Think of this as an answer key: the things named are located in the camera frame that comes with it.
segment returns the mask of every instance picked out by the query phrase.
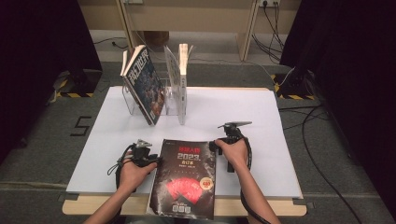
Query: wall outlet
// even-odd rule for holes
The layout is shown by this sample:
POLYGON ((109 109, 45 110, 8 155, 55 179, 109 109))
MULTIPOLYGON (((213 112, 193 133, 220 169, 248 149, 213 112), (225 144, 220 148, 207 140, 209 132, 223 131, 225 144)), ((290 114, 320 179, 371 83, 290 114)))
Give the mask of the wall outlet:
POLYGON ((143 0, 124 0, 126 4, 143 5, 143 0))
POLYGON ((276 3, 278 6, 280 5, 280 0, 260 0, 259 7, 263 7, 264 1, 267 1, 267 7, 275 7, 276 3))

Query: hand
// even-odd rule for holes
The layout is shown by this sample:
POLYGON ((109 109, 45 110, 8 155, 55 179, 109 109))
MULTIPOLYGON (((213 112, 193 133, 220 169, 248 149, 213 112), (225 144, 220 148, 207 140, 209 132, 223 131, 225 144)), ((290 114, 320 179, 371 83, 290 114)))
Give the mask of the hand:
POLYGON ((215 140, 215 144, 221 147, 225 158, 236 170, 238 167, 247 166, 248 148, 245 139, 241 138, 234 144, 227 144, 220 139, 215 140))
POLYGON ((126 162, 121 169, 119 189, 123 188, 132 193, 156 167, 157 162, 153 162, 145 167, 138 167, 132 161, 126 162))

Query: dark curtain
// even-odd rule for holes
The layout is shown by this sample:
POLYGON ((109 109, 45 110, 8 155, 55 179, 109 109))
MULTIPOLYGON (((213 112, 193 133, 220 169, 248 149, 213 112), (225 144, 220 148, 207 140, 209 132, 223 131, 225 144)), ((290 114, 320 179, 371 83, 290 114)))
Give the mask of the dark curtain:
POLYGON ((102 70, 77 1, 2 1, 0 162, 27 134, 68 70, 102 70))
POLYGON ((315 73, 348 150, 396 219, 395 8, 303 0, 280 63, 315 73))

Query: red book cover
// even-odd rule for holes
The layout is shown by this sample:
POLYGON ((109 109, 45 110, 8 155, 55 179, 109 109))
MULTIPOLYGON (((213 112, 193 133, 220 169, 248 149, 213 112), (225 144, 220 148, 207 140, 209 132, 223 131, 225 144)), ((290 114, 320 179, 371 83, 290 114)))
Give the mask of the red book cover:
POLYGON ((216 150, 209 142, 163 140, 148 201, 148 213, 165 217, 213 219, 216 150))

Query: forearm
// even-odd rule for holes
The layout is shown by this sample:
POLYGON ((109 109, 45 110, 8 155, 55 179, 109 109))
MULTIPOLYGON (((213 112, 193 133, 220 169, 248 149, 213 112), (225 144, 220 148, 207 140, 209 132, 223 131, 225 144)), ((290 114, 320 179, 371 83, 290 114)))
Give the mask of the forearm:
MULTIPOLYGON (((280 223, 274 210, 265 199, 259 186, 251 175, 246 165, 240 165, 235 168, 235 171, 239 177, 242 192, 245 196, 248 206, 257 213, 260 217, 264 218, 268 222, 275 224, 280 223)), ((249 219, 249 223, 260 223, 254 218, 249 219)))
POLYGON ((117 189, 84 223, 107 223, 131 195, 128 189, 117 189))

